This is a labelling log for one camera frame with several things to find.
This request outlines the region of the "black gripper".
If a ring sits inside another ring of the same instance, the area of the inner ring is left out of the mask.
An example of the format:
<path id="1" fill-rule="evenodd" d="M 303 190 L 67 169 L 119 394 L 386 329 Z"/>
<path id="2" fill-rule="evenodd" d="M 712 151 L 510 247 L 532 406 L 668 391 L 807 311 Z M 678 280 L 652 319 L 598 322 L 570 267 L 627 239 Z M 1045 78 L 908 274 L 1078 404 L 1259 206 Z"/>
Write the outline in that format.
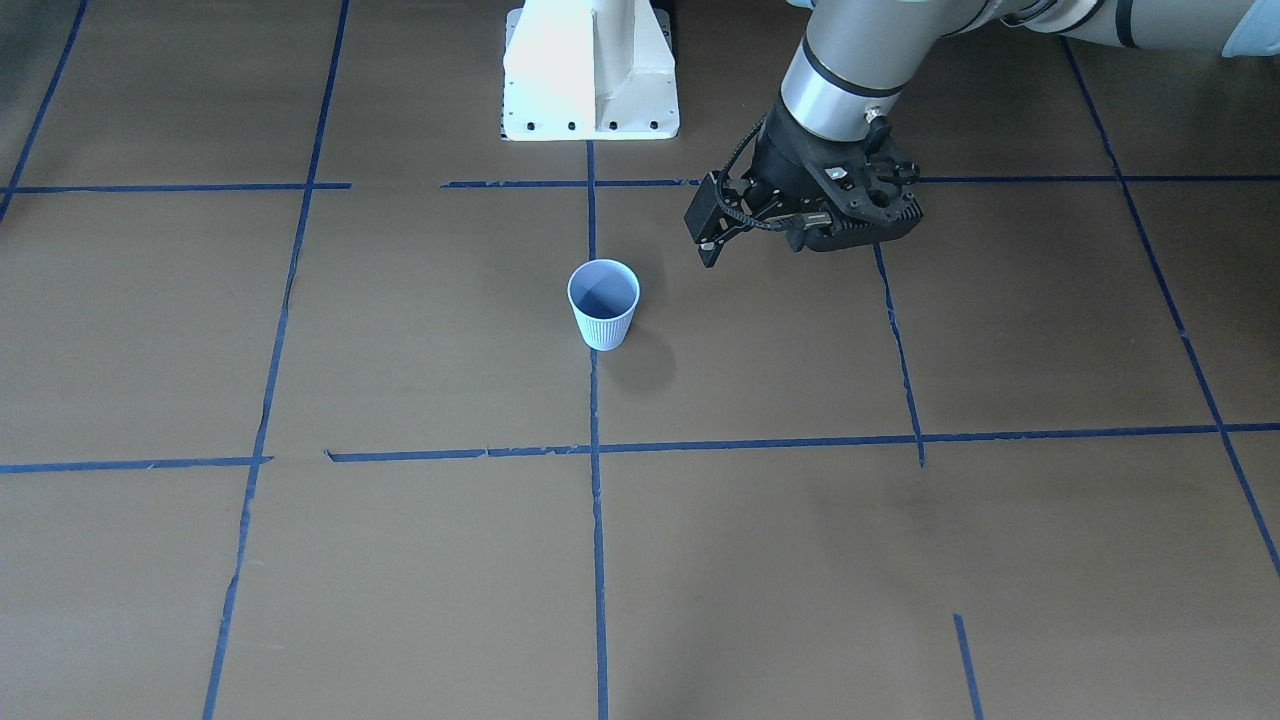
<path id="1" fill-rule="evenodd" d="M 771 110 L 741 141 L 753 143 L 749 168 L 740 177 L 740 220 L 721 209 L 722 172 L 708 172 L 698 183 L 684 223 L 704 268 L 713 268 L 724 246 L 749 231 L 786 233 L 792 217 L 812 209 L 820 196 L 815 168 L 860 165 L 869 160 L 901 160 L 886 117 L 874 117 L 855 141 L 822 138 L 801 127 L 787 110 Z"/>

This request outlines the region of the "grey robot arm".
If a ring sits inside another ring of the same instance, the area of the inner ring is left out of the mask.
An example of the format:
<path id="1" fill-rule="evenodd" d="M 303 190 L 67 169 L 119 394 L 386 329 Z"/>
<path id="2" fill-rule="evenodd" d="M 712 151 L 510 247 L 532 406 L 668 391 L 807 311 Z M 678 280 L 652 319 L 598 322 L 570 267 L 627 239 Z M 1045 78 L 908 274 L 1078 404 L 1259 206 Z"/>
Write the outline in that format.
<path id="1" fill-rule="evenodd" d="M 911 233 L 920 172 L 890 111 L 938 41 L 992 20 L 1115 47 L 1277 54 L 1275 1 L 817 1 L 778 96 L 733 150 L 751 149 L 749 168 L 708 173 L 685 213 L 701 264 L 750 231 L 795 252 Z"/>

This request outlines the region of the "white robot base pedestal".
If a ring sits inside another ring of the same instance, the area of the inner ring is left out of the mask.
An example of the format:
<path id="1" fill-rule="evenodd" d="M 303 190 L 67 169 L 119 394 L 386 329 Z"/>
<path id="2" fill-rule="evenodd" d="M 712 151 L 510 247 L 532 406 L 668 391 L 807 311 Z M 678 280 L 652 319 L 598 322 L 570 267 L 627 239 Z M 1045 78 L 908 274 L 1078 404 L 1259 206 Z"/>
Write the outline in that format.
<path id="1" fill-rule="evenodd" d="M 500 132 L 515 142 L 678 135 L 667 1 L 526 1 L 506 15 Z"/>

